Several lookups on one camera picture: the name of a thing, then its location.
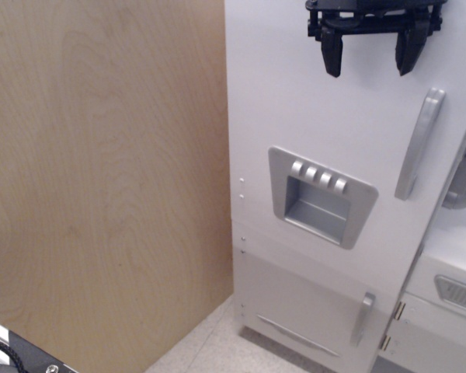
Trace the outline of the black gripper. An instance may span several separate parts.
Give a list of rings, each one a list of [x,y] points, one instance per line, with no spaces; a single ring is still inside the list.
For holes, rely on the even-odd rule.
[[[398,33],[395,61],[400,76],[413,70],[429,35],[442,24],[445,1],[306,1],[308,35],[321,38],[325,70],[341,74],[343,36]]]

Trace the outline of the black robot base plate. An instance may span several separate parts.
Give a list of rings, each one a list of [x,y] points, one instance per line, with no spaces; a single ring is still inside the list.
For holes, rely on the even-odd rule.
[[[0,324],[0,372],[77,372]]]

